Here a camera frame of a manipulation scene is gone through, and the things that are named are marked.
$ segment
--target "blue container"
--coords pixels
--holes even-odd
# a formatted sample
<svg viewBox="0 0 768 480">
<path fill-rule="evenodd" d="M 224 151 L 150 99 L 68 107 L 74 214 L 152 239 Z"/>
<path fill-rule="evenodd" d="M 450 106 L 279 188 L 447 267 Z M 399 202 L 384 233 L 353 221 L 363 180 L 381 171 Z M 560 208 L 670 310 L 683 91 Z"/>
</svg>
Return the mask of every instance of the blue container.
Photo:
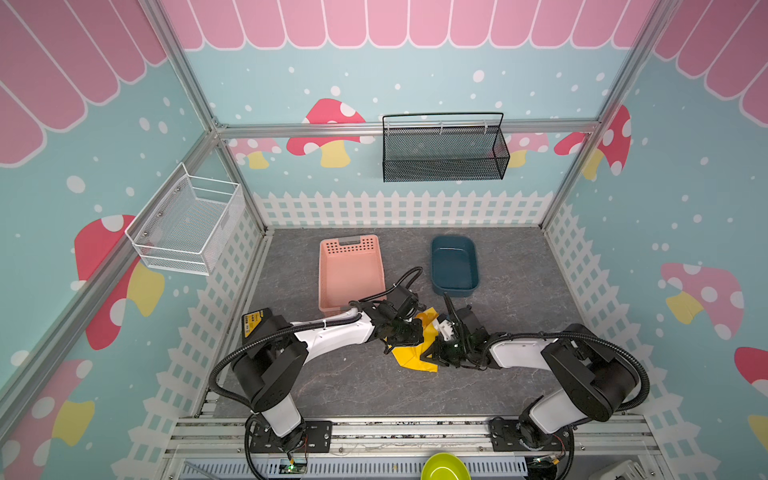
<svg viewBox="0 0 768 480">
<path fill-rule="evenodd" d="M 475 244 L 467 237 L 432 240 L 432 289 L 438 295 L 470 296 L 480 284 Z"/>
</svg>

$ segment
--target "white picket fence pattern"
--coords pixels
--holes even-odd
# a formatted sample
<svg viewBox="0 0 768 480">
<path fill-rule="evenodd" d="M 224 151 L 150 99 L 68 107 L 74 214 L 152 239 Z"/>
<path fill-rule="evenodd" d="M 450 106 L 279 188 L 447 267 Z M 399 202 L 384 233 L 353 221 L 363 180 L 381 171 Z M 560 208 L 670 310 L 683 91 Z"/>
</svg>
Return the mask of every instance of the white picket fence pattern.
<svg viewBox="0 0 768 480">
<path fill-rule="evenodd" d="M 508 196 L 491 192 L 478 196 L 475 192 L 463 197 L 459 192 L 447 196 L 443 192 L 417 197 L 413 192 L 400 196 L 397 192 L 385 197 L 363 192 L 359 197 L 347 192 L 343 197 L 331 193 L 314 197 L 300 193 L 292 197 L 285 193 L 267 198 L 253 195 L 261 217 L 273 227 L 346 227 L 346 226 L 431 226 L 431 225 L 519 225 L 534 226 L 541 222 L 552 202 L 553 193 L 540 197 L 538 192 L 524 196 L 517 192 Z"/>
<path fill-rule="evenodd" d="M 197 306 L 188 309 L 190 323 L 179 329 L 179 347 L 168 350 L 170 365 L 157 374 L 157 395 L 144 400 L 144 423 L 128 431 L 133 442 L 130 452 L 112 464 L 118 480 L 154 478 L 176 421 L 190 415 L 197 392 L 207 384 L 216 346 L 232 316 L 237 293 L 245 284 L 245 272 L 259 238 L 257 226 L 246 211 L 207 277 L 205 290 L 197 291 Z"/>
<path fill-rule="evenodd" d="M 561 207 L 547 234 L 568 286 L 578 300 L 584 324 L 595 335 L 628 350 L 645 366 L 651 395 L 633 413 L 645 415 L 672 471 L 676 475 L 687 474 L 690 479 L 705 475 L 716 480 L 714 472 L 720 460 L 699 449 L 696 437 L 700 427 L 683 420 L 678 409 L 683 397 L 669 393 L 664 386 L 667 371 L 651 362 L 653 346 L 644 345 L 637 338 L 641 325 L 627 318 L 630 306 L 619 303 L 619 287 L 609 284 L 610 271 L 600 268 L 600 255 L 592 254 L 592 240 L 586 240 L 586 228 L 578 227 L 578 215 L 572 216 L 572 209 L 573 205 L 568 204 Z"/>
</svg>

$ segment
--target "white wire mesh basket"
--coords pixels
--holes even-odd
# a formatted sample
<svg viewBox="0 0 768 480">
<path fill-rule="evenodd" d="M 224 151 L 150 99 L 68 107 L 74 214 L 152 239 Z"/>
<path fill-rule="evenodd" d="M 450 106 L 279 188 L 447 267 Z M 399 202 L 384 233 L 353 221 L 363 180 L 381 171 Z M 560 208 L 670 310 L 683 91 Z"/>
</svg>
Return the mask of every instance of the white wire mesh basket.
<svg viewBox="0 0 768 480">
<path fill-rule="evenodd" d="M 210 275 L 244 210 L 239 184 L 179 164 L 125 234 L 150 268 Z"/>
</svg>

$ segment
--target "wall-mounted basket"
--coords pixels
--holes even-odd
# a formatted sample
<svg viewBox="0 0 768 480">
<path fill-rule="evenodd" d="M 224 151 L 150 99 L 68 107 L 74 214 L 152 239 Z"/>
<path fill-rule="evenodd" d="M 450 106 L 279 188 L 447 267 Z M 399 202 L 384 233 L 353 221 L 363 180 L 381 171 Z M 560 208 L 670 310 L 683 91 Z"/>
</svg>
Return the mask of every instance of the wall-mounted basket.
<svg viewBox="0 0 768 480">
<path fill-rule="evenodd" d="M 384 181 L 501 180 L 509 163 L 503 119 L 496 112 L 384 115 Z"/>
<path fill-rule="evenodd" d="M 150 268 L 210 275 L 244 210 L 239 184 L 179 164 L 125 234 Z"/>
</svg>

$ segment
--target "black wire mesh basket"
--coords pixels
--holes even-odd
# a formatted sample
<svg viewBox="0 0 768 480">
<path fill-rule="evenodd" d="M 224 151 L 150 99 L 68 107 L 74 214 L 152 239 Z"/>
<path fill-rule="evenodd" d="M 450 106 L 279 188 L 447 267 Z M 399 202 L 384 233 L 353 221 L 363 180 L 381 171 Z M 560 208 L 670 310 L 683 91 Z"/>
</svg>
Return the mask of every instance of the black wire mesh basket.
<svg viewBox="0 0 768 480">
<path fill-rule="evenodd" d="M 384 181 L 501 180 L 509 163 L 503 119 L 496 112 L 384 115 Z"/>
</svg>

